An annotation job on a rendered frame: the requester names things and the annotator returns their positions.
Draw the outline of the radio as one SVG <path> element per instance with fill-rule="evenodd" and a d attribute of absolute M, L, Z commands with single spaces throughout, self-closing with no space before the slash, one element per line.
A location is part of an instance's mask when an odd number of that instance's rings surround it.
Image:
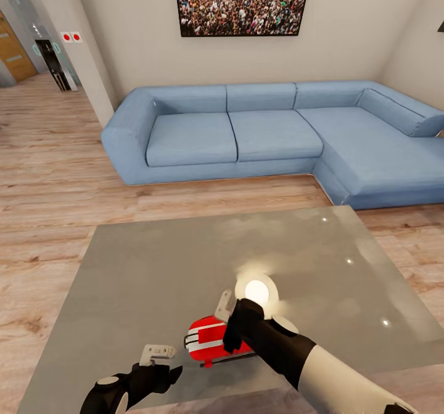
<path fill-rule="evenodd" d="M 184 337 L 184 347 L 185 349 L 189 349 L 189 353 L 193 359 L 205 361 L 205 364 L 200 364 L 200 368 L 212 367 L 214 364 L 212 359 L 231 355 L 231 353 L 224 350 L 223 338 L 226 329 L 227 325 L 224 321 L 219 321 L 214 315 L 202 318 L 191 325 L 188 335 Z M 240 349 L 234 349 L 232 354 L 240 354 L 248 351 L 252 351 L 252 348 L 246 342 L 242 341 Z M 251 353 L 223 359 L 219 361 L 219 363 L 255 356 L 257 356 L 256 353 Z"/>

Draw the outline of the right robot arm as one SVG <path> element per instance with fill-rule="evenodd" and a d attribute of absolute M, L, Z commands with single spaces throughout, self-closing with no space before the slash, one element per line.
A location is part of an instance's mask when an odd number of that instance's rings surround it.
<path fill-rule="evenodd" d="M 282 316 L 266 320 L 257 302 L 221 295 L 214 316 L 224 321 L 224 350 L 233 353 L 246 342 L 276 373 L 283 374 L 319 414 L 420 414 L 407 402 L 357 373 L 340 359 L 299 334 Z"/>

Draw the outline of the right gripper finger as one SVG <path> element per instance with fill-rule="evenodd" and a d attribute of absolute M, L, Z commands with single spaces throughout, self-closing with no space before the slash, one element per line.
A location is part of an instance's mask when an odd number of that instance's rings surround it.
<path fill-rule="evenodd" d="M 231 354 L 234 351 L 233 347 L 231 345 L 227 345 L 227 344 L 224 344 L 224 350 L 226 350 L 226 352 L 229 352 Z"/>

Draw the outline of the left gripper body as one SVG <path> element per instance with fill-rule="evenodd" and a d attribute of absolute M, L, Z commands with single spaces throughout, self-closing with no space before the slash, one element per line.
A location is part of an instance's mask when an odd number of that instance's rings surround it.
<path fill-rule="evenodd" d="M 132 373 L 139 374 L 142 380 L 142 392 L 139 401 L 152 392 L 164 394 L 168 390 L 170 375 L 169 365 L 139 366 L 139 362 L 132 367 Z"/>

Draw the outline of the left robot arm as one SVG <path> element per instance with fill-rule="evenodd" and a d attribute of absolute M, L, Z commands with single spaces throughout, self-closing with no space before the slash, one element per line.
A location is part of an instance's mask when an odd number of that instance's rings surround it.
<path fill-rule="evenodd" d="M 125 414 L 152 392 L 164 394 L 183 372 L 183 365 L 170 369 L 155 359 L 173 359 L 176 349 L 167 345 L 146 344 L 140 362 L 130 374 L 117 373 L 98 380 L 86 396 L 80 414 Z"/>

